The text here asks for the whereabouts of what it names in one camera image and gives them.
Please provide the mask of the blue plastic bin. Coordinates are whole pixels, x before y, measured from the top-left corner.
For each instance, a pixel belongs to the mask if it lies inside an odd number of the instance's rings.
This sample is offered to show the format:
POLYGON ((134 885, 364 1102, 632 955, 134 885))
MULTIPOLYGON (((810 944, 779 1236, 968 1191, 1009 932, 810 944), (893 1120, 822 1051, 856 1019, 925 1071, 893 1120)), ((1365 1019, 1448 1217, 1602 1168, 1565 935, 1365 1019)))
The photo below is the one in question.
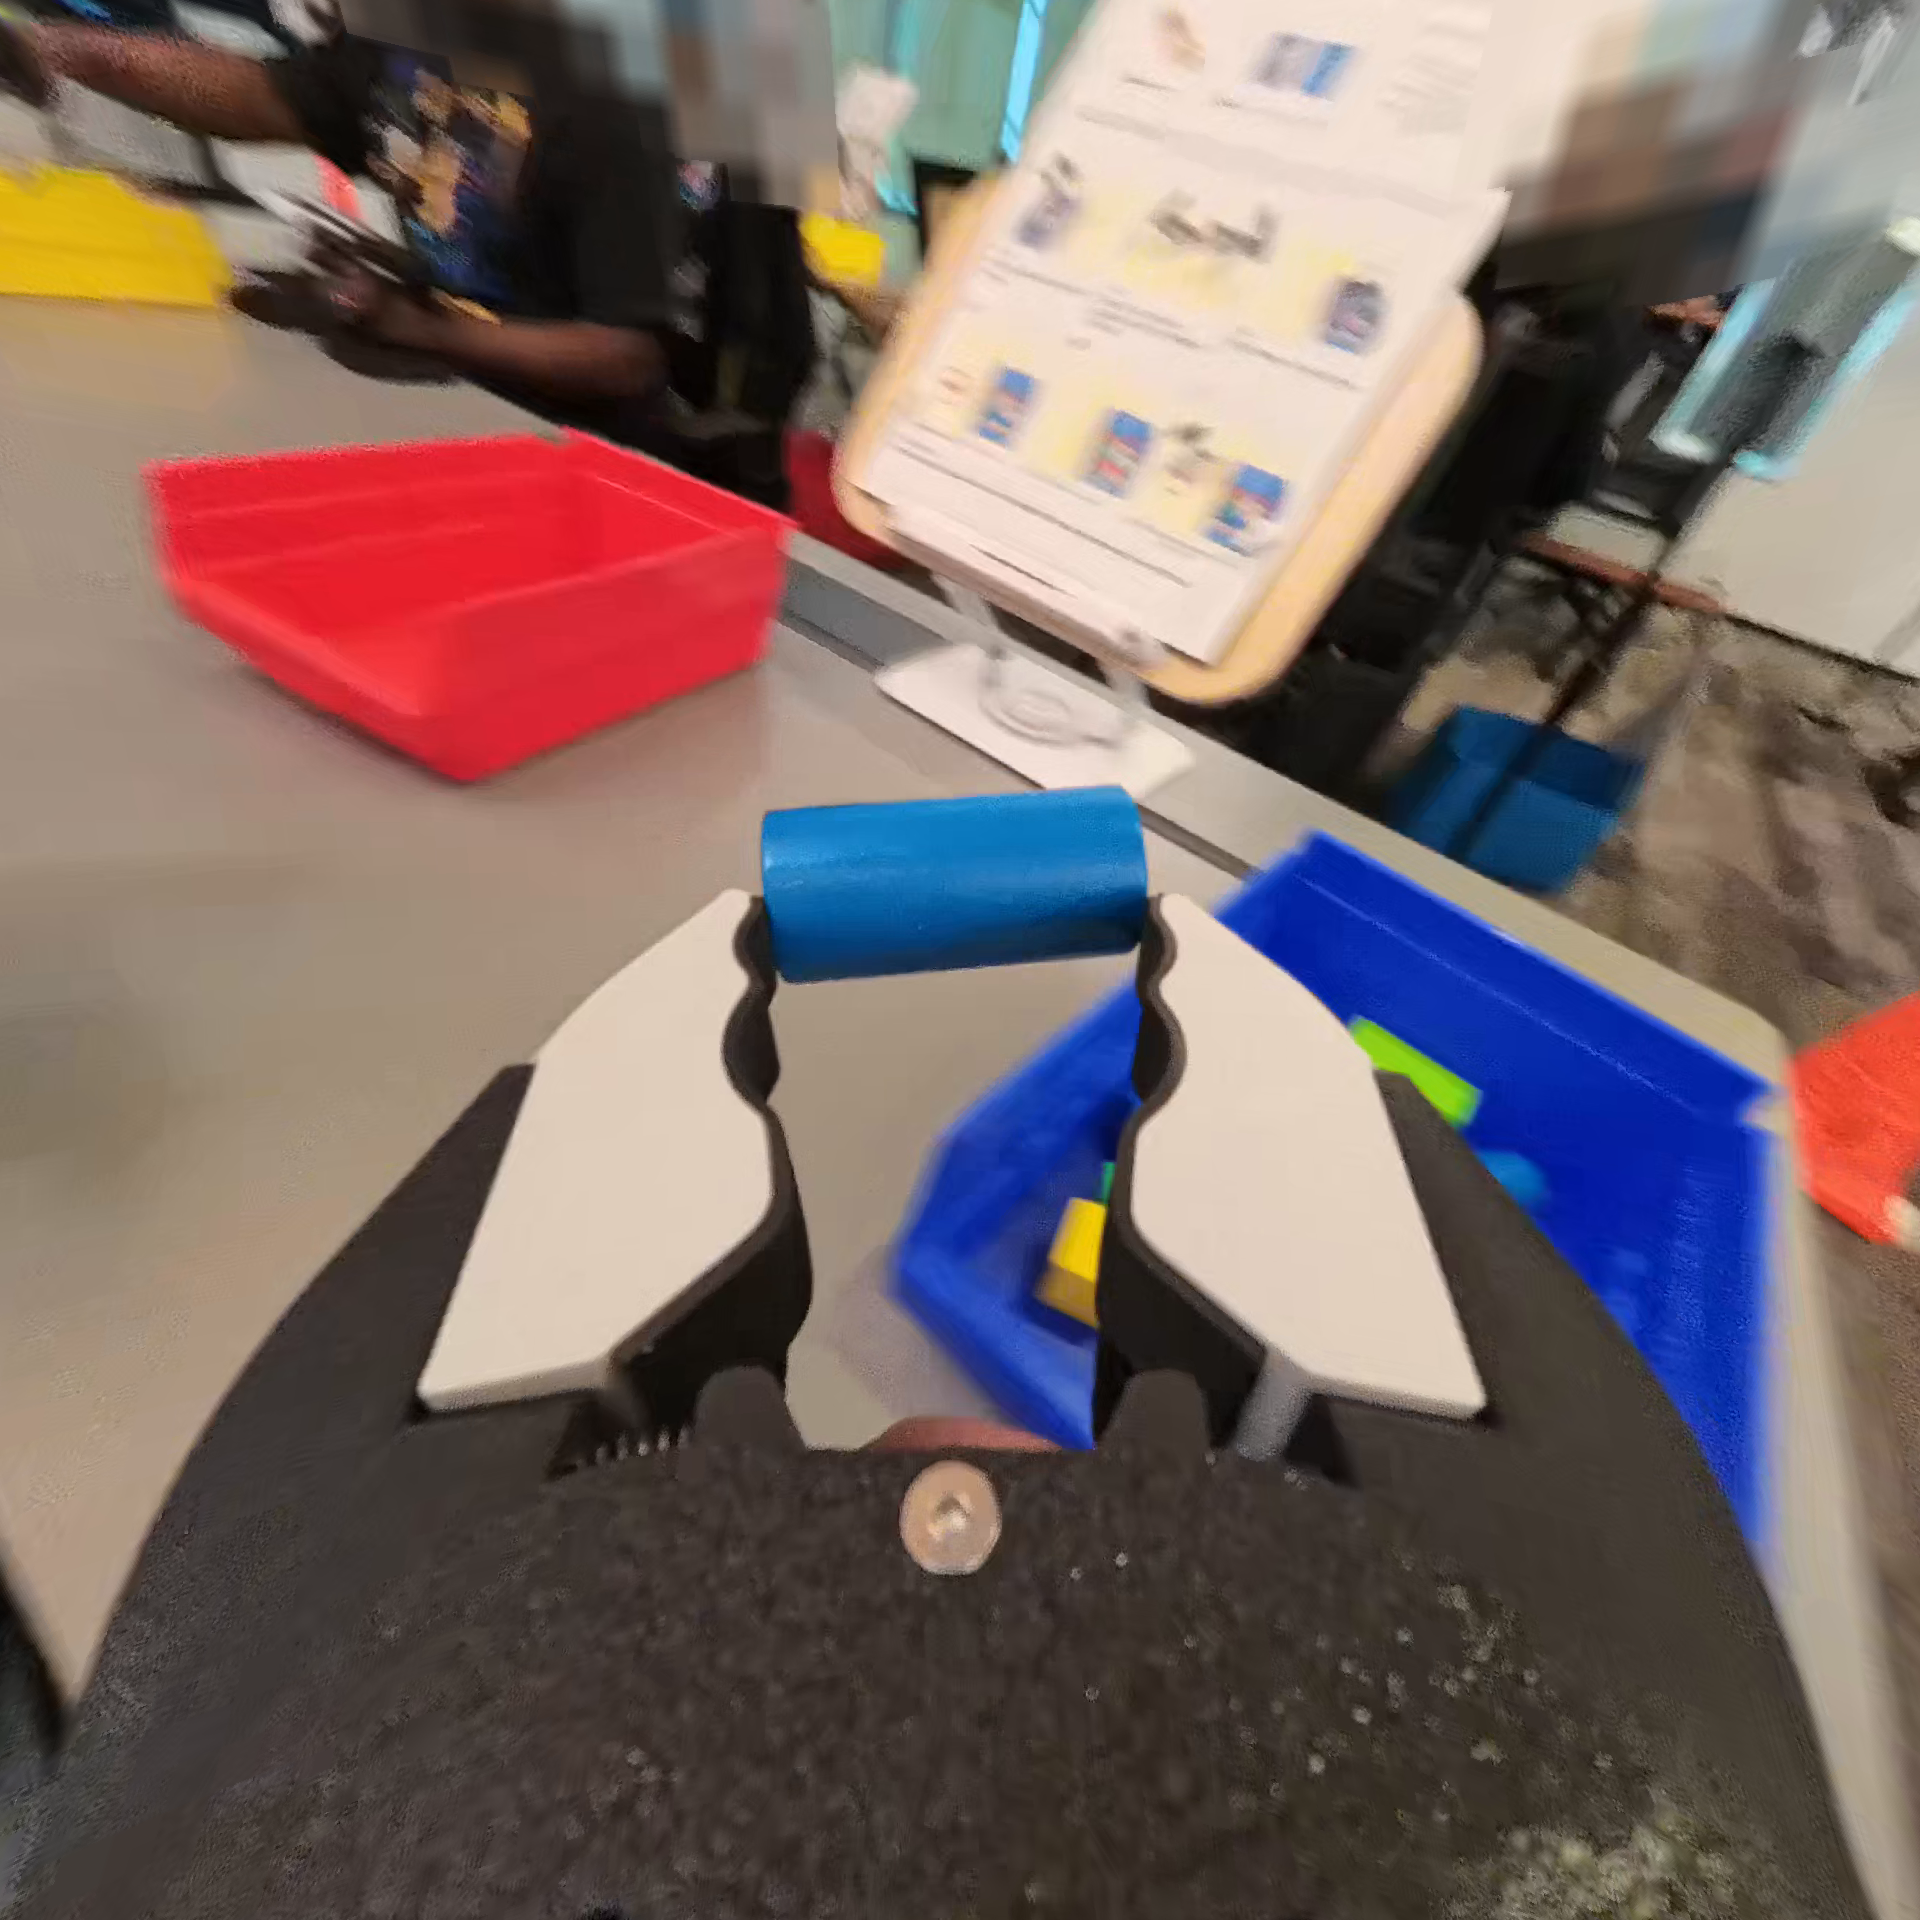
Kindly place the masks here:
MULTIPOLYGON (((1337 1021, 1376 1021, 1480 1094, 1469 1149, 1614 1312, 1692 1428, 1750 1544, 1766 1533, 1764 1081, 1620 996, 1311 834, 1217 917, 1337 1021)), ((1121 985, 944 1139, 893 1243, 912 1319, 1014 1428, 1089 1448, 1094 1331, 1038 1303, 1069 1202, 1136 1109, 1121 985)))

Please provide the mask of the yellow plastic bin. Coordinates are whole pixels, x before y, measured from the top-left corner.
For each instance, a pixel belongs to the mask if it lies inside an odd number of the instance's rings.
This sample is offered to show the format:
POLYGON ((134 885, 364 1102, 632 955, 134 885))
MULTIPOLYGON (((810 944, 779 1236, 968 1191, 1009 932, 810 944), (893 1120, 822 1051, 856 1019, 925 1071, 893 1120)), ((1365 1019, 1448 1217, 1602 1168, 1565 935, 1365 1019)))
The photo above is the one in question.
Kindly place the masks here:
POLYGON ((3 298, 215 312, 229 283, 200 213, 111 172, 3 164, 3 298))

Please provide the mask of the small yellow box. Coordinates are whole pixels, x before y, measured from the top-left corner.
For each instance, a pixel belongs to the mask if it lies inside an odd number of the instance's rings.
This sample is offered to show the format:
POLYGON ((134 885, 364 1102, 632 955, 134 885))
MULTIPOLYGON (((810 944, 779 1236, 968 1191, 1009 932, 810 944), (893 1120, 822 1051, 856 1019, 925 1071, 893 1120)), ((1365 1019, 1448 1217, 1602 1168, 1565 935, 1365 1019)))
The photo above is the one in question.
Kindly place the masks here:
POLYGON ((891 289, 886 231, 830 213, 803 213, 800 241, 805 272, 819 289, 832 294, 876 294, 891 289))

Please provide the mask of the red bag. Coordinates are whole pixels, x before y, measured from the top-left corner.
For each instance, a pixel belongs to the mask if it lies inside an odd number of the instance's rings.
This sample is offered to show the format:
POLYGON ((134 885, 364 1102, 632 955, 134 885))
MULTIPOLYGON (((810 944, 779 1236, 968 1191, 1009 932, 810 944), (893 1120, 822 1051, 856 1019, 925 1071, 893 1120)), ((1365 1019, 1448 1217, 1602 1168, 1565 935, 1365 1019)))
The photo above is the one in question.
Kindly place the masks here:
POLYGON ((805 538, 857 565, 869 565, 872 571, 897 575, 905 567, 905 560, 893 548, 856 530, 851 519, 839 510, 832 490, 832 466, 835 443, 830 433, 810 429, 788 429, 782 481, 791 519, 805 538))

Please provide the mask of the yellow wooden block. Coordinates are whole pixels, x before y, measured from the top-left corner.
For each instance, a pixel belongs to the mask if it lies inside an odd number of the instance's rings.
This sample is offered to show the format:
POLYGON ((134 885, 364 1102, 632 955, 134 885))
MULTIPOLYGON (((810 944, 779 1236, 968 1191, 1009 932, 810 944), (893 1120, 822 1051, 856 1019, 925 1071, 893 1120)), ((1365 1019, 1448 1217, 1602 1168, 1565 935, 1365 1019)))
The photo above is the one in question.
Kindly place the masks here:
POLYGON ((1098 1329, 1098 1267, 1108 1230, 1108 1204, 1098 1200, 1070 1200, 1056 1226, 1035 1299, 1084 1329, 1098 1329))

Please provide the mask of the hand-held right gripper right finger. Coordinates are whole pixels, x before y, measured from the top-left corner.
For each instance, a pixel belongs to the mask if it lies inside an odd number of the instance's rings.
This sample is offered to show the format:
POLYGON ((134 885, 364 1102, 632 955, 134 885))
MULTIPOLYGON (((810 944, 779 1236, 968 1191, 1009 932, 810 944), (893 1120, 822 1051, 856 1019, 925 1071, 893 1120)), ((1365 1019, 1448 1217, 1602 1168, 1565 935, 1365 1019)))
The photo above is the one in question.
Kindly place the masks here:
POLYGON ((1145 906, 1136 1109, 1098 1264, 1098 1445, 1145 1378, 1210 1450, 1316 1411, 1480 1433, 1489 1390, 1386 1098, 1337 1019, 1182 895, 1145 906))

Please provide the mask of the long green wooden block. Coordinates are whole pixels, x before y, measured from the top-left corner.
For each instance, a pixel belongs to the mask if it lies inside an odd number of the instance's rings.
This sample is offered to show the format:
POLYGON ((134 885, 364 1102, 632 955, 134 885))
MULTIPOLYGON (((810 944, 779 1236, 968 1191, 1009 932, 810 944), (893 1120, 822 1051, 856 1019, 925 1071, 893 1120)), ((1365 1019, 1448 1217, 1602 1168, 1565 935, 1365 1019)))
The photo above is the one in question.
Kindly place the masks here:
POLYGON ((1471 1081, 1370 1019, 1353 1019, 1348 1035, 1376 1071, 1410 1081, 1453 1129, 1471 1126, 1481 1105, 1481 1090, 1471 1081))

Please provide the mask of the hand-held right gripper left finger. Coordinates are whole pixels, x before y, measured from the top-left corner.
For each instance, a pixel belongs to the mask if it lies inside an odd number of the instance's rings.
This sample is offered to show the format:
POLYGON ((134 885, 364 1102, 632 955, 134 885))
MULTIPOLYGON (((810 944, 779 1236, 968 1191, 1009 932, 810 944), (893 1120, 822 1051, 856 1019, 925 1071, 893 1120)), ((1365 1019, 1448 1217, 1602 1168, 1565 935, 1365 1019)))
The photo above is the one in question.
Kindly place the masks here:
POLYGON ((547 1035, 418 1378, 431 1414, 684 1421, 722 1373, 788 1383, 812 1260, 775 991, 767 907, 722 893, 547 1035))

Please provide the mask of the clipboard with instruction sheet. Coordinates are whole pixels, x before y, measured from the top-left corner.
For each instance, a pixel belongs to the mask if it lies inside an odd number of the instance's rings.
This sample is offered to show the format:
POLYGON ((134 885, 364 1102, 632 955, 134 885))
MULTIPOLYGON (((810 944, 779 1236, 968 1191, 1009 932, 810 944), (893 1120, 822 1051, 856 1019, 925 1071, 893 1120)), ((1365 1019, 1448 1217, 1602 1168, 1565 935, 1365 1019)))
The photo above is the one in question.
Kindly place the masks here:
POLYGON ((1263 695, 1480 369, 1521 4, 1094 4, 944 217, 839 510, 1184 708, 1263 695))

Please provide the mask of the red plastic bin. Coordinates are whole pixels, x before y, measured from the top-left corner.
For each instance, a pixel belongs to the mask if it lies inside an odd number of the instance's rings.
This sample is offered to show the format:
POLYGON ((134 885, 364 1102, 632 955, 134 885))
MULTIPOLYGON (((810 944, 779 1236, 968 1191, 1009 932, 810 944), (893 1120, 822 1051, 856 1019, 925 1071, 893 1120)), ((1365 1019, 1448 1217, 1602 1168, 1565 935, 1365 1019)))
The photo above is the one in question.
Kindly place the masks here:
POLYGON ((158 461, 141 481, 189 624, 460 785, 751 670, 792 537, 573 432, 158 461))

